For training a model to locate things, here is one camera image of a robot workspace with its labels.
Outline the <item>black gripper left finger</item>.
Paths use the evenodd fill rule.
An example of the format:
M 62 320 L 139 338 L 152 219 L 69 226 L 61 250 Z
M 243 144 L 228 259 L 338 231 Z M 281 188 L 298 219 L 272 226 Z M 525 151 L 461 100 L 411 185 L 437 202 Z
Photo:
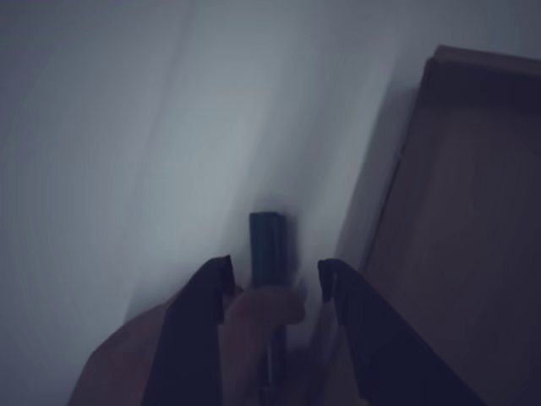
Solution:
M 221 405 L 218 326 L 235 291 L 230 256 L 207 261 L 168 307 L 145 388 L 147 405 Z

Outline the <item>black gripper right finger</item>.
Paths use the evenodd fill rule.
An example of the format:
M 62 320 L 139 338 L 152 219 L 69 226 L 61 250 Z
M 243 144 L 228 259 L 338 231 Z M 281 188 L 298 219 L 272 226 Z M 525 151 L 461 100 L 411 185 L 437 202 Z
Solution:
M 360 398 L 370 405 L 483 405 L 484 401 L 346 262 L 318 262 L 323 300 L 344 327 Z

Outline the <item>person's left hand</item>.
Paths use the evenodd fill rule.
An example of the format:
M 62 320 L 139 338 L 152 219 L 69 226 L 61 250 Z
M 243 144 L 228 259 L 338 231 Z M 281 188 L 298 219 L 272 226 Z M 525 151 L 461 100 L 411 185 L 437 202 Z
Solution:
M 257 387 L 259 362 L 282 326 L 303 321 L 303 301 L 291 288 L 242 292 L 228 305 L 219 330 L 222 403 L 241 405 Z

